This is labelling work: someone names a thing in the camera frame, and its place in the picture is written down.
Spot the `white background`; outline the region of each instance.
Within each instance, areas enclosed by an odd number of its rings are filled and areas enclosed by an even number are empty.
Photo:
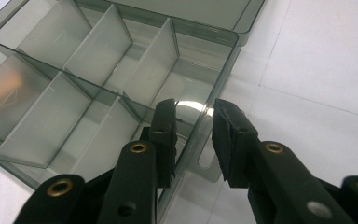
[[[358,175],[358,0],[269,0],[222,98],[261,140],[286,144],[321,179],[339,186]],[[0,168],[0,223],[12,222],[30,193]],[[245,189],[188,173],[165,223],[255,220]]]

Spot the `transparent plastic box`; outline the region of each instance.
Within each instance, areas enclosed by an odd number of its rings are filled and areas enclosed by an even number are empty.
[[[213,101],[264,1],[233,1],[240,17],[217,23],[247,22],[240,35],[193,13],[164,15],[173,1],[116,2],[12,0],[0,11],[0,165],[32,188],[59,174],[90,181],[173,98],[177,177],[160,193],[160,220],[186,170],[220,175],[216,160],[199,163]]]

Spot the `white surface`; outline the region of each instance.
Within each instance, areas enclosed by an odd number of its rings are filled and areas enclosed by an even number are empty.
[[[358,175],[358,1],[269,0],[222,98],[248,114],[261,140],[286,144],[320,178],[339,185]],[[8,223],[28,194],[1,170],[0,223]],[[254,222],[246,190],[193,174],[165,220]]]

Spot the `box lid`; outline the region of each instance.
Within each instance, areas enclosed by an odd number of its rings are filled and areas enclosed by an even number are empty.
[[[109,0],[246,34],[265,0]]]

